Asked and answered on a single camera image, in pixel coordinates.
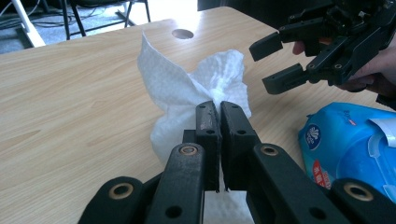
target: human hand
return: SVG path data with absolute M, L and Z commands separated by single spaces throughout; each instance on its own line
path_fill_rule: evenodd
M 294 54 L 304 52 L 304 43 L 295 42 Z M 389 98 L 396 98 L 396 38 L 386 49 L 379 51 L 370 62 L 364 65 L 348 82 L 338 88 L 355 91 L 365 88 Z

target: floor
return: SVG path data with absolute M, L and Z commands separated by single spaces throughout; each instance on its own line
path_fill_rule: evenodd
M 149 13 L 151 21 L 160 21 L 169 18 L 182 18 L 197 11 L 197 0 L 148 0 Z M 65 41 L 65 31 L 62 11 L 58 8 L 51 7 L 49 13 L 44 13 L 40 7 L 34 9 L 27 7 L 26 13 L 30 13 L 29 19 L 37 29 L 41 38 L 46 45 Z M 97 9 L 81 9 L 80 13 L 86 17 L 84 25 L 86 28 L 113 22 L 120 18 L 117 14 L 123 11 L 122 5 L 115 7 L 100 7 Z M 71 21 L 70 30 L 78 30 L 75 23 L 71 8 L 68 9 L 69 19 Z M 146 10 L 143 3 L 133 4 L 130 19 L 135 24 L 148 22 Z M 123 24 L 107 27 L 99 31 L 87 33 L 95 35 L 115 29 L 122 29 Z M 80 38 L 80 35 L 73 35 L 73 38 Z M 29 39 L 21 28 L 21 20 L 16 13 L 5 13 L 0 16 L 0 54 L 9 53 L 17 50 L 32 48 Z

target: white paper towel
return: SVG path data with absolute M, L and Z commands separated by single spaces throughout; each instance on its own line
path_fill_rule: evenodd
M 152 101 L 164 111 L 150 135 L 163 164 L 173 147 L 182 143 L 184 130 L 195 129 L 198 104 L 212 100 L 219 110 L 219 104 L 228 101 L 240 105 L 248 118 L 251 116 L 247 86 L 242 82 L 243 57 L 234 49 L 219 52 L 199 62 L 188 74 L 161 55 L 143 35 L 137 65 Z M 239 191 L 206 192 L 204 223 L 253 223 L 245 197 L 246 193 Z

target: gray carpet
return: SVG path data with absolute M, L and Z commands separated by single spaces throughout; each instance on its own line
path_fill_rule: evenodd
M 29 14 L 33 8 L 28 7 L 25 10 L 26 13 Z M 83 17 L 85 29 L 89 29 L 98 25 L 120 21 L 121 16 L 117 13 L 119 10 L 123 11 L 122 5 L 114 7 L 98 7 L 96 9 L 80 8 L 78 11 L 80 16 Z M 78 26 L 71 8 L 68 9 L 68 18 L 70 23 L 70 32 L 77 32 Z M 66 40 L 64 17 L 60 9 L 49 7 L 49 12 L 44 12 L 42 8 L 38 7 L 29 16 L 29 19 L 46 45 Z M 87 33 L 87 35 L 94 35 L 106 30 L 120 29 L 122 27 L 123 24 L 118 24 L 105 29 L 91 31 Z M 71 38 L 79 37 L 81 37 L 81 35 L 72 35 Z M 0 17 L 0 54 L 29 48 L 32 48 L 32 45 L 21 28 L 21 19 L 18 14 L 15 12 L 7 12 L 3 14 Z

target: table surface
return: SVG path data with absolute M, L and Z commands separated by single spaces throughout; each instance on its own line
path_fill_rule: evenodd
M 173 37 L 179 28 L 194 38 Z M 126 175 L 145 182 L 163 169 L 149 141 L 163 112 L 136 65 L 143 30 L 188 72 L 216 52 L 242 52 L 253 128 L 302 168 L 297 132 L 306 115 L 334 101 L 385 108 L 373 93 L 340 91 L 324 81 L 269 95 L 263 77 L 310 59 L 284 45 L 253 62 L 249 46 L 274 29 L 228 7 L 0 55 L 0 223 L 76 223 L 107 180 Z

